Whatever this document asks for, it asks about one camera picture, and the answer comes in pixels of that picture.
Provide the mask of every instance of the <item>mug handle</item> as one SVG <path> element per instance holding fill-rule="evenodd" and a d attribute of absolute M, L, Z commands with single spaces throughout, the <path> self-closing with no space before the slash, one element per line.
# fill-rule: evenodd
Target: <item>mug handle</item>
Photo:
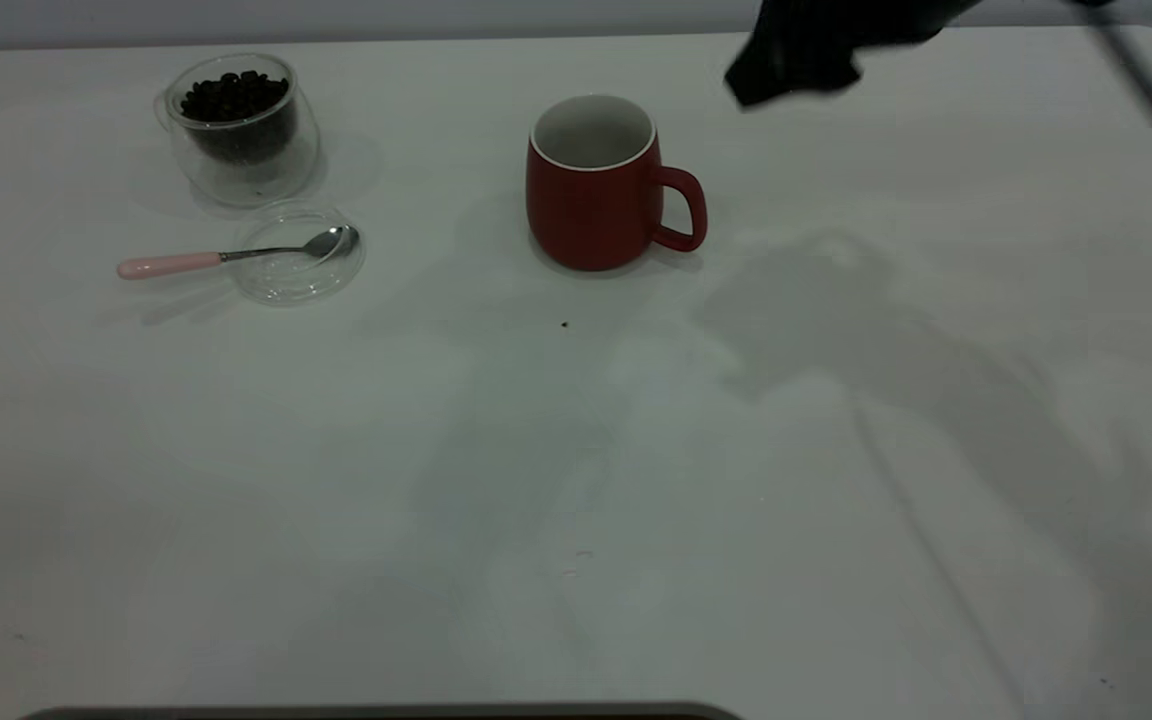
<path fill-rule="evenodd" d="M 168 94 L 165 90 L 154 96 L 154 118 L 159 120 L 159 124 L 165 131 L 172 132 L 170 119 L 168 118 Z"/>
<path fill-rule="evenodd" d="M 679 252 L 698 249 L 705 241 L 705 234 L 708 234 L 708 210 L 705 209 L 705 191 L 700 189 L 700 181 L 691 173 L 679 168 L 657 168 L 652 173 L 652 181 L 682 192 L 687 209 L 691 210 L 691 234 L 673 232 L 664 225 L 658 225 L 652 233 L 652 241 Z"/>

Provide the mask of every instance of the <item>white table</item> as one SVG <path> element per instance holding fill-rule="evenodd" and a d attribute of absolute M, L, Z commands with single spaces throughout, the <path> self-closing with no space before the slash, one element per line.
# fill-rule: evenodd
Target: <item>white table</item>
<path fill-rule="evenodd" d="M 230 242 L 150 111 L 223 50 L 0 53 L 0 719 L 1152 717 L 1149 119 L 1079 29 L 756 114 L 740 44 L 268 47 L 367 242 L 297 310 L 114 275 Z M 526 129 L 585 91 L 705 184 L 698 255 L 531 250 Z"/>

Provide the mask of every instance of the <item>coffee beans in jar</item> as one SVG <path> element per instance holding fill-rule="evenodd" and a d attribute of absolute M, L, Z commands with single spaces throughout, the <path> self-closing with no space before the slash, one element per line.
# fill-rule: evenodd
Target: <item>coffee beans in jar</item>
<path fill-rule="evenodd" d="M 266 73 L 226 73 L 194 83 L 180 101 L 180 114 L 207 123 L 189 128 L 189 136 L 211 158 L 237 165 L 264 162 L 296 135 L 296 100 L 279 106 L 289 90 L 287 78 L 271 79 Z"/>

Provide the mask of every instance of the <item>transparent lid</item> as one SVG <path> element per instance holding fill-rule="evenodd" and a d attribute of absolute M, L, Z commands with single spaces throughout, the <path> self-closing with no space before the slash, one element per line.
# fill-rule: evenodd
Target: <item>transparent lid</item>
<path fill-rule="evenodd" d="M 300 305 L 339 291 L 358 274 L 365 249 L 357 225 L 336 209 L 318 209 L 305 200 L 273 202 L 243 219 L 234 250 L 304 247 L 325 232 L 335 232 L 338 241 L 321 256 L 278 252 L 228 263 L 234 283 L 265 305 Z"/>

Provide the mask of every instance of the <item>glass jar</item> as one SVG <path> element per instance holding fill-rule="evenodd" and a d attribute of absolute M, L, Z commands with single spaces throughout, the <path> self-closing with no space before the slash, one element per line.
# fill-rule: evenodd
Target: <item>glass jar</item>
<path fill-rule="evenodd" d="M 287 81 L 271 108 L 232 122 L 207 123 L 184 115 L 196 83 L 227 73 L 266 74 Z M 172 136 L 172 153 L 189 182 L 227 205 L 255 209 L 300 190 L 319 160 L 319 127 L 291 65 L 272 55 L 222 55 L 194 65 L 157 97 L 159 123 Z"/>

